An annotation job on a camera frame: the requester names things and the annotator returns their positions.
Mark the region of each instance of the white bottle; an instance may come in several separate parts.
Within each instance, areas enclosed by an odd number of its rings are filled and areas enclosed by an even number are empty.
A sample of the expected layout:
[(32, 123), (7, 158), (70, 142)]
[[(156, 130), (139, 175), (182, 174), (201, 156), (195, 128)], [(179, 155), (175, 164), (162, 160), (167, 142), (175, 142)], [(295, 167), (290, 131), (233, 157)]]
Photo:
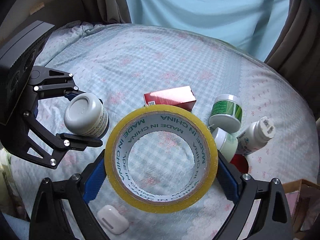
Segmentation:
[(276, 128), (272, 118), (262, 117), (238, 136), (236, 153), (247, 156), (264, 147), (274, 137)]

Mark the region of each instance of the yellow tape roll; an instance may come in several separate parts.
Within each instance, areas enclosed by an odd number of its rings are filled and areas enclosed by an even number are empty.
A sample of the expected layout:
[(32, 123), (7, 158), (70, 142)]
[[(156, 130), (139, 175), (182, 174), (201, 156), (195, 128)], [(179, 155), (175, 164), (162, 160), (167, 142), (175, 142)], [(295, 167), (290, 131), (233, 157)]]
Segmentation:
[[(155, 131), (177, 134), (194, 155), (190, 181), (170, 195), (151, 194), (139, 188), (128, 169), (133, 144)], [(104, 164), (110, 184), (124, 201), (146, 212), (171, 213), (191, 206), (209, 190), (217, 173), (218, 152), (210, 131), (195, 115), (176, 106), (154, 105), (131, 112), (115, 126), (106, 145)]]

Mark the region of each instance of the green label jar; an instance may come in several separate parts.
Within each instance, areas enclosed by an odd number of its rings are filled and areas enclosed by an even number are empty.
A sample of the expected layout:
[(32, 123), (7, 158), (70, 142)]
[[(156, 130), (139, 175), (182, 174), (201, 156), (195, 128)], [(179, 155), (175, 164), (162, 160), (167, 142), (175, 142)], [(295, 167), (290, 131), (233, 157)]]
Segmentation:
[(213, 129), (220, 127), (228, 133), (235, 133), (241, 127), (242, 108), (240, 98), (223, 94), (218, 96), (212, 106), (209, 125)]

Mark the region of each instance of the barcode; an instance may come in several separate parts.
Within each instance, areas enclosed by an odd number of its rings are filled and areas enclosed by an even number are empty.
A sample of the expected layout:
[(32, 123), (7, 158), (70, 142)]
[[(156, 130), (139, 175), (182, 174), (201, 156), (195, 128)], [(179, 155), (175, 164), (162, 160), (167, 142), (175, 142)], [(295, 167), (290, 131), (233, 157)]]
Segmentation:
[(272, 131), (273, 131), (273, 126), (271, 126), (271, 128), (268, 130), (267, 133), (272, 133)]
[(269, 127), (269, 122), (268, 120), (263, 120), (263, 123), (265, 124), (265, 126), (268, 128)]

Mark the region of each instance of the small white container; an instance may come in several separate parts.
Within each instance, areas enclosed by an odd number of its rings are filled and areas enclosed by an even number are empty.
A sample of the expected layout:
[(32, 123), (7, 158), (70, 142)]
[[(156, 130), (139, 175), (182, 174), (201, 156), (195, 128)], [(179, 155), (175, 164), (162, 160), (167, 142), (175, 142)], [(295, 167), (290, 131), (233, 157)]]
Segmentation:
[(216, 143), (217, 149), (222, 153), (226, 160), (230, 162), (236, 153), (238, 139), (221, 128), (214, 130), (212, 132), (212, 136)]
[(129, 221), (111, 205), (106, 205), (97, 213), (98, 221), (115, 235), (119, 235), (129, 228)]
[(259, 121), (253, 122), (247, 130), (238, 136), (237, 154), (247, 156), (263, 148), (276, 133), (273, 119), (262, 117)]
[(70, 132), (99, 138), (107, 129), (108, 113), (96, 95), (83, 93), (70, 101), (63, 120)]
[(241, 127), (242, 104), (240, 98), (223, 94), (217, 96), (212, 106), (209, 127), (221, 128), (228, 133), (235, 133)]

